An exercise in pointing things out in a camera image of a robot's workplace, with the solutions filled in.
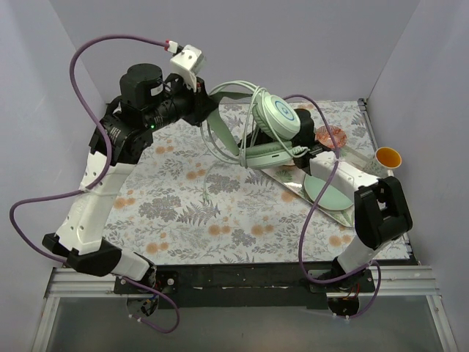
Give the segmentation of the mint green headphones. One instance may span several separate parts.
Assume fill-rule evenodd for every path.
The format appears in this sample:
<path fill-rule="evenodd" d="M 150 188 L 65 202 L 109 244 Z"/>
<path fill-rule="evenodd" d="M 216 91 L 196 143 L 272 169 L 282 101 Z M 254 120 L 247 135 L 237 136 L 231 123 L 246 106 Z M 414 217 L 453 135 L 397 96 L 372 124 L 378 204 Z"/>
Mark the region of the mint green headphones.
<path fill-rule="evenodd" d="M 254 130 L 244 133 L 236 142 L 222 120 L 219 110 L 207 118 L 207 131 L 214 133 L 232 154 L 225 159 L 246 169 L 269 169 L 304 156 L 309 148 L 293 147 L 291 140 L 300 130 L 300 120 L 294 109 L 282 98 L 263 87 L 251 88 L 248 117 Z"/>

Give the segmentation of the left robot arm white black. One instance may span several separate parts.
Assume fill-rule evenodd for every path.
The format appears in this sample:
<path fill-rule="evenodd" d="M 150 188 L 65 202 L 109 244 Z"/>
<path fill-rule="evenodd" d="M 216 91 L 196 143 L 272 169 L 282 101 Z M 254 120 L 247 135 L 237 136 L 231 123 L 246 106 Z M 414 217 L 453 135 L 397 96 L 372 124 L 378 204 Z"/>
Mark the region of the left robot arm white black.
<path fill-rule="evenodd" d="M 153 64 L 131 66 L 119 85 L 120 96 L 107 105 L 100 121 L 111 150 L 95 131 L 81 193 L 61 227 L 44 236 L 43 246 L 64 257 L 66 265 L 79 273 L 126 276 L 138 292 L 148 293 L 156 283 L 152 262 L 103 238 L 109 213 L 142 153 L 152 145 L 153 133 L 180 119 L 200 126 L 218 104 L 207 94 L 202 78 L 196 78 L 196 88 L 189 89 L 182 76 L 172 73 L 164 78 Z"/>

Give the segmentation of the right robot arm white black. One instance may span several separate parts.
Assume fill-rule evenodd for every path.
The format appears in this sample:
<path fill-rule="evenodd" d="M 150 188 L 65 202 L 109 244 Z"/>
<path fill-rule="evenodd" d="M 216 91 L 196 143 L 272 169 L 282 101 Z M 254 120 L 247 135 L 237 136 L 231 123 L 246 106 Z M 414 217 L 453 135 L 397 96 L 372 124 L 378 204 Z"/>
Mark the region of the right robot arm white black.
<path fill-rule="evenodd" d="M 413 227 L 402 185 L 394 176 L 377 177 L 361 171 L 315 139 L 314 121 L 305 109 L 296 109 L 300 132 L 293 143 L 308 142 L 312 151 L 295 161 L 305 172 L 303 187 L 313 201 L 298 246 L 298 263 L 313 285 L 333 285 L 348 291 L 358 283 L 358 277 L 369 267 L 377 254 L 390 242 L 400 238 Z M 355 237 L 345 250 L 333 259 L 330 270 L 315 278 L 303 264 L 303 242 L 313 212 L 327 190 L 353 202 Z"/>

